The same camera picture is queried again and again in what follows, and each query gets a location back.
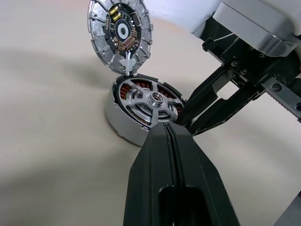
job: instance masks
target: circuit board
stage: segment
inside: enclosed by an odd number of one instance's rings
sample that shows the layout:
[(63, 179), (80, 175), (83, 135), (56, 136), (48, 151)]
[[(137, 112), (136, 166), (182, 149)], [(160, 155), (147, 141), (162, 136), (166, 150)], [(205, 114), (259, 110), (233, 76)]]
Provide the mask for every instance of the circuit board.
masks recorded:
[(141, 40), (140, 19), (128, 5), (115, 4), (106, 17), (104, 33), (113, 52), (124, 57), (128, 51), (134, 54)]

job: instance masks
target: silver metal casing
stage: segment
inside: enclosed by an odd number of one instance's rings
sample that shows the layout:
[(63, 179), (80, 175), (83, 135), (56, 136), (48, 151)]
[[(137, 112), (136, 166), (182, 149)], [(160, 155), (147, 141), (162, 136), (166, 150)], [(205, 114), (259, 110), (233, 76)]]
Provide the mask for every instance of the silver metal casing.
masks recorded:
[(214, 19), (270, 57), (286, 57), (301, 42), (289, 16), (261, 0), (223, 0)]
[(124, 137), (134, 144), (142, 146), (149, 133), (149, 129), (132, 119), (116, 103), (113, 94), (113, 86), (114, 84), (111, 86), (105, 107), (107, 118), (121, 137)]

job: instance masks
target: beige tabletop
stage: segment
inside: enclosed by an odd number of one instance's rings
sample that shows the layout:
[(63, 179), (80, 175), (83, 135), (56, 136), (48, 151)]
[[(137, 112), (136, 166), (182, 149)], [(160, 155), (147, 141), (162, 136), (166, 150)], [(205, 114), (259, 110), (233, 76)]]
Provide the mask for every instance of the beige tabletop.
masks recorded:
[[(120, 226), (139, 152), (108, 124), (116, 75), (97, 58), (85, 0), (0, 3), (0, 225)], [(219, 62), (202, 41), (153, 19), (140, 73), (188, 98)], [(229, 97), (228, 85), (219, 94)], [(301, 125), (262, 96), (195, 137), (243, 226), (271, 226), (301, 190)]]

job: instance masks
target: metal hub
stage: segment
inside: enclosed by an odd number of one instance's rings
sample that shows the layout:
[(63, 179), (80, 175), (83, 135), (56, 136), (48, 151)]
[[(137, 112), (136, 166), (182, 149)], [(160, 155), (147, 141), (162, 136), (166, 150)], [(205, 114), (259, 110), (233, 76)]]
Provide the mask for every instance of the metal hub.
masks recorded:
[(158, 92), (152, 92), (147, 96), (147, 99), (153, 106), (162, 106), (164, 104), (164, 97)]

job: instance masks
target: black plastic part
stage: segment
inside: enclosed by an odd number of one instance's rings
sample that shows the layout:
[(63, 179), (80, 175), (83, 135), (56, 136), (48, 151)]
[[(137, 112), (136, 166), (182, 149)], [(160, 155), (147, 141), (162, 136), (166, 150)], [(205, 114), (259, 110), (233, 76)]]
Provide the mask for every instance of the black plastic part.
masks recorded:
[(123, 226), (238, 226), (215, 166), (191, 134), (153, 127), (130, 170)]
[(117, 49), (117, 47), (115, 46), (115, 43), (113, 42), (112, 39), (107, 39), (107, 44), (110, 46), (111, 50), (113, 52), (115, 52), (115, 50)]
[(292, 81), (288, 82), (287, 87), (301, 97), (301, 79), (293, 79)]
[(181, 114), (178, 116), (177, 124), (186, 125), (218, 98), (217, 91), (230, 81), (226, 74), (227, 70), (227, 68), (219, 67), (193, 91)]
[(133, 18), (133, 22), (135, 24), (136, 27), (141, 27), (142, 24), (141, 24), (141, 21), (140, 21), (140, 17), (137, 15), (136, 12), (132, 13), (131, 14), (132, 18)]
[(247, 105), (251, 100), (263, 93), (255, 87), (244, 86), (239, 89), (228, 100), (219, 99), (209, 107), (188, 129), (194, 136), (213, 129), (226, 121)]
[(140, 77), (140, 78), (145, 78), (145, 79), (149, 79), (149, 80), (153, 80), (153, 81), (158, 81), (158, 79), (154, 78), (154, 77), (150, 77), (150, 76), (147, 76), (147, 75), (144, 75), (144, 74), (137, 74), (136, 77)]
[[(221, 54), (221, 59), (224, 64), (230, 64), (236, 60), (239, 64), (231, 67), (233, 73), (243, 76), (247, 82), (255, 86), (261, 86), (274, 75), (278, 75), (279, 80), (287, 84), (300, 73), (300, 60), (294, 51), (287, 57), (270, 57), (249, 48), (250, 46), (246, 42), (237, 38)], [(241, 71), (244, 69), (246, 69), (246, 74), (242, 75)]]
[(182, 93), (180, 93), (178, 90), (176, 90), (173, 86), (169, 85), (168, 83), (164, 82), (163, 83), (164, 86), (166, 86), (167, 88), (169, 88), (170, 90), (172, 90), (174, 93), (176, 93), (179, 97), (182, 96)]
[[(232, 32), (221, 25), (219, 22), (210, 17), (205, 24), (205, 28), (201, 35), (201, 39), (206, 41), (208, 38), (212, 38), (213, 40), (219, 39), (221, 37), (225, 37), (226, 35), (231, 34)], [(217, 40), (215, 43), (222, 49), (226, 50), (237, 38), (236, 35), (231, 35), (225, 39)]]

